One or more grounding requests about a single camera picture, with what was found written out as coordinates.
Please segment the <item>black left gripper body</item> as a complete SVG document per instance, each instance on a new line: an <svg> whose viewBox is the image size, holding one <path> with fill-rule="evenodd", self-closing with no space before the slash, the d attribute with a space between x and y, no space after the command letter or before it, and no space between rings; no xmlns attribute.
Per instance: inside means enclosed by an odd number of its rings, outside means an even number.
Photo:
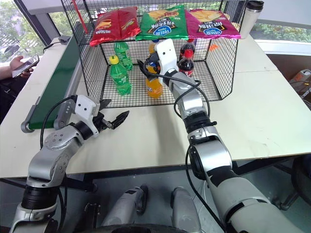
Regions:
<svg viewBox="0 0 311 233"><path fill-rule="evenodd" d="M93 118L93 124L99 133L104 131L105 129L114 129L114 125L112 124L112 122L105 120L104 114L102 114L101 112L99 112L97 116Z"/></svg>

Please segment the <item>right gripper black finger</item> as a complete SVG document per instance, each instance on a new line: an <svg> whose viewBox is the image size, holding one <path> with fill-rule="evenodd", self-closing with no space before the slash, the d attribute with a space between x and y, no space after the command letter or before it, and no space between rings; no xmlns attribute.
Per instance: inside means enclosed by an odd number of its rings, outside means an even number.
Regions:
<svg viewBox="0 0 311 233"><path fill-rule="evenodd" d="M156 78L155 74L150 73L147 70L148 60L145 60L144 62L142 60L137 59L137 64L139 66L140 71L146 76L146 78L149 81L152 81Z"/></svg>

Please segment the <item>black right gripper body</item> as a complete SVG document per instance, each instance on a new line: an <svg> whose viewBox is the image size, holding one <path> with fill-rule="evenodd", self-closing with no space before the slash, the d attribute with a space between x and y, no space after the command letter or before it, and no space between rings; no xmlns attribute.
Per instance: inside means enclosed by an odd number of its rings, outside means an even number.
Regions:
<svg viewBox="0 0 311 233"><path fill-rule="evenodd" d="M151 53L146 61L147 61L146 68L150 73L160 72L159 58L156 53Z"/></svg>

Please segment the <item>person's bare hand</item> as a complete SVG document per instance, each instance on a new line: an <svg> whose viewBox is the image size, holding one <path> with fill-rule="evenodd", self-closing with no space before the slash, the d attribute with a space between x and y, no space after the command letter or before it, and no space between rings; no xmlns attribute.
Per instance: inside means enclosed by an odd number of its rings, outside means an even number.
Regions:
<svg viewBox="0 0 311 233"><path fill-rule="evenodd" d="M19 55L17 57L15 57L11 62L10 62L10 71L9 74L11 77L13 77L13 71L16 70L18 67L22 66L24 64L24 62L22 62L21 60L23 59L23 55ZM30 68L24 72L22 72L20 74L21 77L23 78L29 78L29 76L31 75L31 73L34 71L33 68Z"/></svg>

